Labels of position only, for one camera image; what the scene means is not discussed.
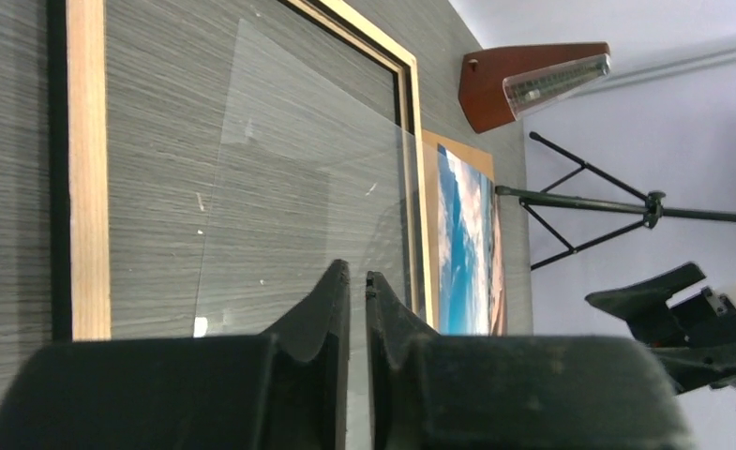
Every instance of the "tripod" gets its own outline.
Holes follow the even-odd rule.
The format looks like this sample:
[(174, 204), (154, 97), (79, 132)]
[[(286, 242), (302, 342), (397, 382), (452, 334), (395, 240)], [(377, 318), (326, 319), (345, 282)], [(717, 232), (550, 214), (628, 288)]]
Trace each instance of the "tripod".
[[(648, 194), (644, 194), (639, 190), (627, 185), (622, 180), (610, 175), (609, 173), (595, 167), (590, 162), (577, 157), (553, 142), (543, 138), (536, 132), (531, 132), (531, 139), (540, 142), (545, 146), (551, 148), (556, 153), (570, 159), (578, 164), (578, 167), (572, 172), (566, 174), (560, 179), (556, 180), (551, 185), (545, 187), (540, 192), (524, 189), (516, 189), (508, 186), (497, 186), (495, 193), (497, 195), (510, 195), (519, 198), (519, 204), (535, 218), (544, 228), (550, 232), (556, 239), (566, 247), (561, 253), (546, 258), (543, 261), (536, 262), (531, 265), (531, 270), (544, 267), (545, 265), (555, 263), (557, 261), (566, 258), (567, 256), (580, 253), (581, 251), (598, 246), (603, 242), (607, 242), (610, 239), (619, 237), (621, 235), (630, 233), (638, 228), (649, 228), (652, 229), (657, 224), (658, 220), (663, 217), (671, 218), (692, 218), (697, 220), (714, 220), (720, 222), (736, 222), (736, 213), (726, 213), (719, 211), (702, 211), (697, 209), (681, 209), (681, 208), (665, 208), (663, 207), (662, 200), (666, 197), (666, 194), (659, 190), (654, 190)], [(610, 182), (613, 186), (620, 188), (629, 194), (640, 199), (643, 204), (633, 204), (625, 202), (609, 202), (605, 200), (597, 199), (584, 199), (581, 197), (571, 197), (567, 195), (551, 194), (549, 193), (554, 188), (560, 186), (566, 180), (583, 171), (589, 171), (596, 174), (597, 176)], [(618, 230), (603, 234), (597, 238), (594, 238), (584, 244), (573, 246), (569, 241), (566, 240), (560, 233), (558, 233), (543, 217), (536, 213), (532, 206), (551, 206), (555, 208), (567, 208), (567, 209), (582, 209), (586, 211), (605, 211), (609, 213), (622, 213), (632, 214), (641, 216), (642, 219), (637, 220), (625, 227), (621, 227)]]

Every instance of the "transparent glass pane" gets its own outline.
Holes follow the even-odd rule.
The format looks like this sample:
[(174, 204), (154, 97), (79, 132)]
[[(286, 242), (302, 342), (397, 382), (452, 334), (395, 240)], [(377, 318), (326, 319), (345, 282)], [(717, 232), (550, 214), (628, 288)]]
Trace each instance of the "transparent glass pane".
[(348, 441), (369, 448), (365, 274), (383, 272), (406, 301), (403, 161), (414, 139), (246, 21), (234, 53), (208, 221), (199, 230), (194, 334), (259, 333), (332, 260), (345, 260), (352, 276)]

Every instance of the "light wood frame edge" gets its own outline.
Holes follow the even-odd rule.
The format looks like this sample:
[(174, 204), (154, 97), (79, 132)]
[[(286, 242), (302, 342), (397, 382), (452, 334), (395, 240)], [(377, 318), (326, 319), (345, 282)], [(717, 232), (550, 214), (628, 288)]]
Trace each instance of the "light wood frame edge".
[[(376, 25), (342, 0), (285, 0), (317, 24), (359, 48), (398, 74), (400, 126), (413, 139), (414, 164), (405, 158), (407, 200), (425, 189), (423, 144), (420, 139), (420, 97), (417, 61)], [(105, 92), (105, 0), (66, 1), (68, 97), (69, 279), (71, 337), (73, 340), (110, 339), (112, 336), (111, 262), (108, 209), (107, 105)], [(407, 202), (410, 221), (409, 255), (412, 264), (423, 262), (412, 274), (412, 304), (419, 308), (420, 293), (431, 319), (432, 285), (429, 270), (426, 202), (421, 198), (419, 217), (413, 223), (413, 202)], [(419, 251), (414, 230), (420, 232)], [(422, 273), (422, 283), (417, 279)]]

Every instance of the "gray wood grain surface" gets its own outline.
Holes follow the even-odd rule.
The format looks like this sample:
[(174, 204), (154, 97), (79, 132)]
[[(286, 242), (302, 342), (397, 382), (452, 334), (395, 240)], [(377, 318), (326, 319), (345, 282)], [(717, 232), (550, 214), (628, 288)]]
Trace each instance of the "gray wood grain surface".
[[(460, 57), (478, 45), (451, 6), (445, 0), (428, 1), (426, 7), (414, 0), (350, 3), (417, 56), (423, 127), (491, 152), (498, 181), (524, 187), (521, 126), (478, 136), (458, 105)], [(353, 154), (328, 163), (310, 157), (296, 166), (289, 155), (265, 152), (248, 161), (223, 161), (224, 174), (261, 173), (266, 177), (263, 189), (276, 186), (267, 183), (271, 177), (277, 181), (287, 175), (281, 191), (293, 204), (282, 211), (295, 232), (269, 221), (247, 245), (245, 234), (232, 242), (239, 236), (233, 233), (236, 216), (272, 217), (251, 203), (280, 197), (265, 193), (249, 199), (238, 193), (243, 189), (231, 189), (216, 178), (221, 152), (243, 156), (249, 148), (278, 147), (271, 135), (260, 134), (259, 121), (253, 124), (255, 135), (244, 142), (222, 140), (241, 19), (344, 96), (366, 105), (370, 111), (362, 113), (378, 128), (379, 118), (393, 117), (387, 72), (273, 0), (109, 0), (106, 12), (115, 338), (189, 336), (197, 294), (208, 300), (210, 311), (221, 313), (221, 331), (257, 331), (300, 298), (331, 258), (351, 261), (354, 279), (376, 264), (385, 271), (398, 268), (398, 242), (393, 239), (403, 230), (395, 203), (402, 199), (386, 188), (397, 175), (379, 170), (382, 166), (370, 167), (370, 176), (356, 177), (352, 175), (363, 170), (364, 162)], [(0, 396), (50, 330), (44, 23), (43, 2), (0, 0)], [(252, 66), (246, 68), (254, 72)], [(256, 85), (251, 92), (260, 89)], [(311, 95), (295, 94), (296, 103)], [(332, 111), (331, 105), (326, 108), (319, 117)], [(236, 130), (233, 136), (245, 135), (247, 126), (241, 125), (243, 130), (228, 129)], [(386, 143), (375, 148), (387, 152), (384, 165), (397, 150)], [(370, 195), (386, 200), (360, 209), (372, 183), (377, 186)], [(219, 208), (211, 209), (216, 204)], [(370, 220), (356, 221), (360, 213)], [(509, 328), (527, 333), (532, 329), (527, 220), (513, 202), (503, 203), (502, 216)], [(316, 234), (316, 229), (327, 233)], [(285, 240), (278, 240), (278, 234)], [(368, 251), (375, 242), (382, 245)], [(240, 255), (226, 251), (238, 246)], [(300, 248), (314, 248), (317, 257), (302, 255)], [(262, 265), (256, 263), (258, 257)], [(249, 271), (244, 264), (243, 279), (217, 273), (216, 267), (226, 267), (217, 260), (228, 258), (233, 264), (252, 261)], [(203, 259), (209, 262), (204, 267), (211, 267), (207, 272)], [(293, 283), (293, 278), (304, 282)], [(217, 302), (230, 310), (226, 328), (226, 308)], [(354, 309), (353, 323), (352, 373), (361, 373), (367, 368), (364, 328), (358, 328), (364, 326), (363, 309)], [(366, 417), (367, 385), (363, 378), (351, 379), (351, 385), (349, 445), (366, 448), (368, 429), (356, 424)]]

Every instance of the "painting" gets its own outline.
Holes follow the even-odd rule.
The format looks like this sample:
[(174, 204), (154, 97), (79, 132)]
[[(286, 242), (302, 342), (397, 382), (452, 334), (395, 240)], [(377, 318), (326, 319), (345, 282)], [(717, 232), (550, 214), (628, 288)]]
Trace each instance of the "painting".
[(464, 146), (438, 141), (435, 328), (446, 335), (502, 335), (503, 253), (490, 155), (481, 152), (489, 157), (482, 162)]

